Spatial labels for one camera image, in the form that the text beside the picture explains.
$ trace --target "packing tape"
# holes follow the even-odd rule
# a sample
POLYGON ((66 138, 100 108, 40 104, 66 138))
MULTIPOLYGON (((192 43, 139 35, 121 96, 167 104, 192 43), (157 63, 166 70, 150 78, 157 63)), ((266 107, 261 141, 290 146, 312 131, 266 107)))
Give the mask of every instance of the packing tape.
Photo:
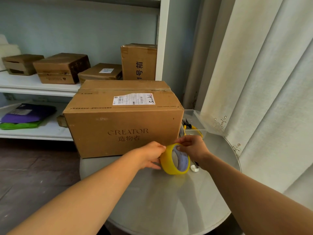
POLYGON ((185 174, 190 167, 190 158, 186 153, 177 150, 177 146, 181 144, 175 143, 166 147, 165 152, 160 156, 161 166, 163 170, 170 175, 185 174), (173 156, 177 155, 178 165, 175 166, 173 156))

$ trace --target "gray table top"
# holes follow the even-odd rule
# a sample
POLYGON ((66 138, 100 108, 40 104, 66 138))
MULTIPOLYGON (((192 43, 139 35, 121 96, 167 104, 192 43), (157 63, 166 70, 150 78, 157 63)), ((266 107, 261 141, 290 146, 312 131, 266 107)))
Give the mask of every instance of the gray table top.
MULTIPOLYGON (((237 157, 225 138, 207 133, 204 141, 219 158, 240 170, 237 157)), ((85 178, 119 156, 80 161, 85 178)), ((168 175, 163 170, 140 170, 112 211, 109 221, 130 234, 205 234, 220 225, 230 210, 208 172, 191 170, 168 175)))

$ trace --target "white curtain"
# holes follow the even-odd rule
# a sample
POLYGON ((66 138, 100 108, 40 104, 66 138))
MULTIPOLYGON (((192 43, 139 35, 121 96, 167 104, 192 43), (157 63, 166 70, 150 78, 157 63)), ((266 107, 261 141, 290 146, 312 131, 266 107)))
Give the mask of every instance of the white curtain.
POLYGON ((313 0, 235 0, 213 71, 212 57, 205 59, 201 82, 209 86, 196 103, 232 145, 243 173, 310 209, 312 7, 313 0))

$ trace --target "left hand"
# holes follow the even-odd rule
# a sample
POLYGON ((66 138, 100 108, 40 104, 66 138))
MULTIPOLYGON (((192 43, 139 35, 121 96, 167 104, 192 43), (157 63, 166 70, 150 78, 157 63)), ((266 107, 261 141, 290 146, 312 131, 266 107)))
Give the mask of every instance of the left hand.
POLYGON ((147 145, 138 149, 131 150, 129 153, 133 154, 139 160, 140 169, 150 167, 160 170, 161 167, 155 165, 154 162, 160 164, 159 156, 165 151, 166 146, 159 144, 158 142, 150 142, 147 145))

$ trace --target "small cardboard box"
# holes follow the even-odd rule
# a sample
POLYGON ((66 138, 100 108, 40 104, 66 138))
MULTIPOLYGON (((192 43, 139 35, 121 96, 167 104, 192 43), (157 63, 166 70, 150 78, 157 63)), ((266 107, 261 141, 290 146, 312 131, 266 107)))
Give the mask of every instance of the small cardboard box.
POLYGON ((163 81, 86 80, 63 111, 81 158, 174 143, 184 109, 163 81))
POLYGON ((123 80, 154 81, 157 45, 131 43, 120 47, 123 80))
POLYGON ((60 53, 33 63, 42 83, 76 84, 78 73, 90 68, 87 55, 60 53))
POLYGON ((44 58, 43 55, 15 55, 2 60, 9 74, 30 76, 36 73, 33 62, 44 58))
POLYGON ((81 84, 86 80, 119 80, 122 78, 122 65, 98 63, 78 74, 81 84))
POLYGON ((59 115, 57 117, 57 122, 59 124, 60 127, 65 127, 65 128, 68 128, 67 126, 67 123, 66 123, 66 120, 65 120, 65 117, 63 114, 59 115))

